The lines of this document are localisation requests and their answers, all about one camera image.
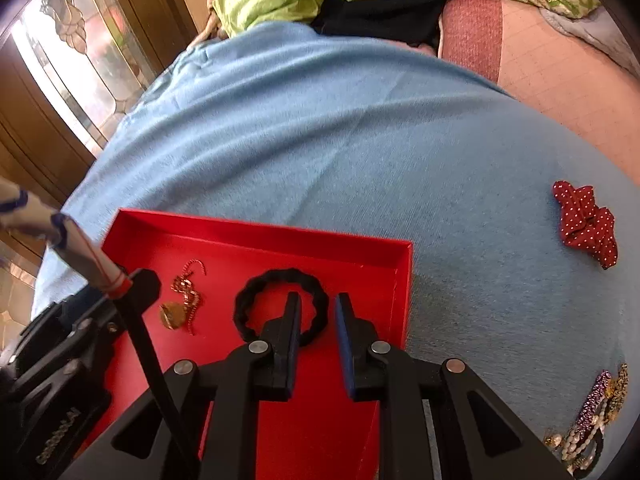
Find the black folded garment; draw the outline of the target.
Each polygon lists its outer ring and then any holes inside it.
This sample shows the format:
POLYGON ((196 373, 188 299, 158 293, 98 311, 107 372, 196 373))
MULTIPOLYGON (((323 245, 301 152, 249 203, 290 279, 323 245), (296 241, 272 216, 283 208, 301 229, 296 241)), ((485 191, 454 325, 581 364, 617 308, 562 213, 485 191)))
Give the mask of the black folded garment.
POLYGON ((448 0, 324 0, 310 26, 318 34, 384 39, 436 48, 448 0))

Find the red polka dot scrunchie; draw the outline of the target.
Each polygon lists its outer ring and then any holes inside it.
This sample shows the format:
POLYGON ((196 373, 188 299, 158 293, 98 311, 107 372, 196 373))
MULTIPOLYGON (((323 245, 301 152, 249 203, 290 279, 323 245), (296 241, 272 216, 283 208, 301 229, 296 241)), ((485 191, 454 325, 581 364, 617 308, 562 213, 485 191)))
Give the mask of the red polka dot scrunchie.
POLYGON ((575 188, 568 181, 556 181, 552 194, 560 206, 561 242, 590 255, 603 270, 615 266, 618 261, 615 217, 608 208, 597 205, 593 186, 575 188))

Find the light blue bed blanket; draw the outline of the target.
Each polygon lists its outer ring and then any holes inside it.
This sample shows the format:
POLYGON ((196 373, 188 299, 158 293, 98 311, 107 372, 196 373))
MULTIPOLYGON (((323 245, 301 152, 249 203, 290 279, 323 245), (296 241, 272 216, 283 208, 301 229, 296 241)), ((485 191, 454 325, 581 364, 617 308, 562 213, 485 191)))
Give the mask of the light blue bed blanket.
POLYGON ((454 64, 287 22, 206 42, 155 79, 63 207, 95 240, 122 208, 411 240, 415 356, 462 356, 536 434, 626 363, 593 478, 638 419, 638 186, 454 64), (561 242, 556 181, 612 211, 615 266, 561 242))

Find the red jewelry tray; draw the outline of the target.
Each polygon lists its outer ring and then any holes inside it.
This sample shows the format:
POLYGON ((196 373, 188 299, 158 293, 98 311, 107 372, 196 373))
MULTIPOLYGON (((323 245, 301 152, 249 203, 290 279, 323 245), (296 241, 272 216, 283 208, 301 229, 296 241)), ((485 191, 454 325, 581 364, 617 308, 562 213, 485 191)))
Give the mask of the red jewelry tray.
MULTIPOLYGON (((378 406, 355 402, 346 391, 335 306, 344 292, 358 318, 371 322, 395 347, 407 335, 412 246, 382 240, 265 224, 124 209, 104 249, 128 270, 160 279, 157 305, 143 313, 160 369, 175 362, 198 366, 224 360, 260 339, 282 315, 290 292, 302 303, 293 389, 285 402, 258 405, 253 479, 369 479, 378 466, 378 406), (195 335, 168 330, 160 305, 177 301, 174 277, 191 259, 201 294, 195 335)), ((106 372, 112 404, 93 433, 96 440, 145 391, 134 346, 119 336, 106 372)))

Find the stained glass wooden door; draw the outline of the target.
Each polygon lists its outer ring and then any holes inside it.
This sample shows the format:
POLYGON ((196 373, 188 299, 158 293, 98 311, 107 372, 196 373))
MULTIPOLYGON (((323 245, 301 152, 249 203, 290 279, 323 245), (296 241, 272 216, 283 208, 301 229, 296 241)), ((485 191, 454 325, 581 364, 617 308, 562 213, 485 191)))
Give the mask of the stained glass wooden door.
POLYGON ((62 206, 195 35, 184 0, 29 0, 1 47, 1 174, 62 206))

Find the pink bolster cushion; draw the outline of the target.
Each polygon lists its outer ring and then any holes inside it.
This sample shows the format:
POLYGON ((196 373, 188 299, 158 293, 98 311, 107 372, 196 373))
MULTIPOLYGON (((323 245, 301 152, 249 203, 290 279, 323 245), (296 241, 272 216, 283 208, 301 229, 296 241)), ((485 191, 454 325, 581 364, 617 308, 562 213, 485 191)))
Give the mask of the pink bolster cushion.
POLYGON ((639 79, 510 0, 449 0, 438 55, 569 128, 639 180, 639 79))

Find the gold coin pendant earring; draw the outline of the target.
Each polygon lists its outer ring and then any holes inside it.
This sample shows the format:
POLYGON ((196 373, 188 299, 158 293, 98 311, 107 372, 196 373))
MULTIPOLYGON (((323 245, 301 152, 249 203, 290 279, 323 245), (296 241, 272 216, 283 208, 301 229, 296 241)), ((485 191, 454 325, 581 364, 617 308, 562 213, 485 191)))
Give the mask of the gold coin pendant earring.
POLYGON ((168 330, 185 330, 195 335, 194 318, 201 304, 201 294, 194 288, 192 276, 198 266, 203 275, 206 267, 201 260, 191 259, 171 282, 170 289, 180 297, 179 301, 165 301, 160 305, 160 322, 168 330))

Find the grey quilted pillow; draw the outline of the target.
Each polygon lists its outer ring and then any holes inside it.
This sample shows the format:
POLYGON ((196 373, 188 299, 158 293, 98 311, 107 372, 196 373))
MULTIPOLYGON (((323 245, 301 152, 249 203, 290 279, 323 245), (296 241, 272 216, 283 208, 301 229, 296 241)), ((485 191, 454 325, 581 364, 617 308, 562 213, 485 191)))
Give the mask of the grey quilted pillow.
POLYGON ((639 78, 639 62, 624 35, 603 6, 585 18, 566 16, 540 9, 541 16, 557 32, 575 37, 607 55, 614 63, 639 78))

